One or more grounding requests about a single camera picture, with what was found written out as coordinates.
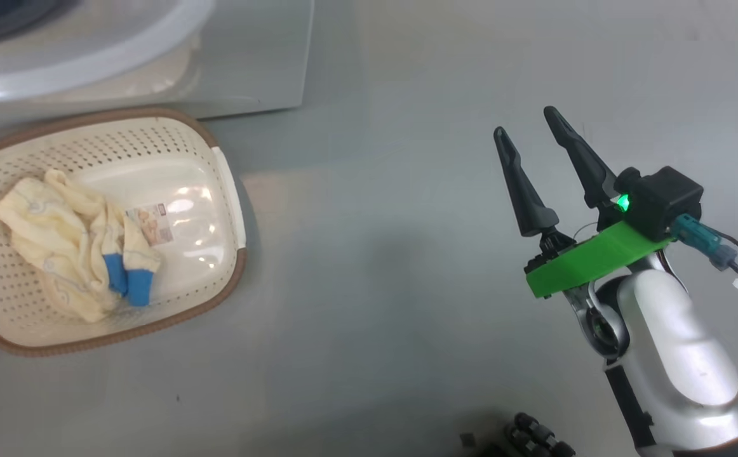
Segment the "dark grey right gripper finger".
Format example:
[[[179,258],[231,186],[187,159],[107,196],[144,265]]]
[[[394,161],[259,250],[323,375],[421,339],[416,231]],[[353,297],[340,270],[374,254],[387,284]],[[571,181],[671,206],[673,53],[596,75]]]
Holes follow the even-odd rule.
[[[520,234],[534,237],[554,230],[560,218],[540,199],[524,173],[519,151],[502,126],[494,129],[493,138]]]
[[[600,156],[578,134],[569,122],[553,106],[543,109],[543,115],[551,133],[560,147],[566,150],[570,162],[584,189],[584,200],[589,208],[608,206],[617,197],[616,175]]]

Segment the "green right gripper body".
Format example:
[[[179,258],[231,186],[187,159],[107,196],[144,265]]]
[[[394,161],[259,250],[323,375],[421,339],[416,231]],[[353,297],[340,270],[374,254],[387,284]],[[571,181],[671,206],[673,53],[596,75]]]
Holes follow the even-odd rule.
[[[621,221],[527,273],[526,282],[535,297],[549,297],[607,277],[670,243],[670,237],[651,241]]]

